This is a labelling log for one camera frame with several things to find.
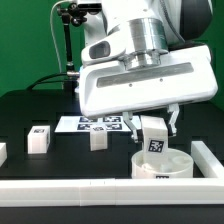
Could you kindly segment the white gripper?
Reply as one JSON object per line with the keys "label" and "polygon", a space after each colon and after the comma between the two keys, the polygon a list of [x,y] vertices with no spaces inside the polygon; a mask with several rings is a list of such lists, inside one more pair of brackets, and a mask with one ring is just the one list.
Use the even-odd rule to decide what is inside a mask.
{"label": "white gripper", "polygon": [[175,126],[179,104],[205,101],[214,96],[210,50],[201,45],[172,51],[155,67],[127,71],[119,61],[88,66],[81,71],[80,109],[86,117],[122,113],[123,121],[139,142],[133,113],[168,106],[168,133]]}

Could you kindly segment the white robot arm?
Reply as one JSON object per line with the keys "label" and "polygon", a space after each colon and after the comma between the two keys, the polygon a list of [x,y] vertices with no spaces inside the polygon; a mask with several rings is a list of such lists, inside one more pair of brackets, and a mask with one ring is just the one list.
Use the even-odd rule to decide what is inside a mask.
{"label": "white robot arm", "polygon": [[79,102],[87,118],[122,115],[140,142],[135,112],[165,108],[175,122],[181,104],[217,92],[211,53],[189,41],[212,17],[211,0],[77,0],[84,20]]}

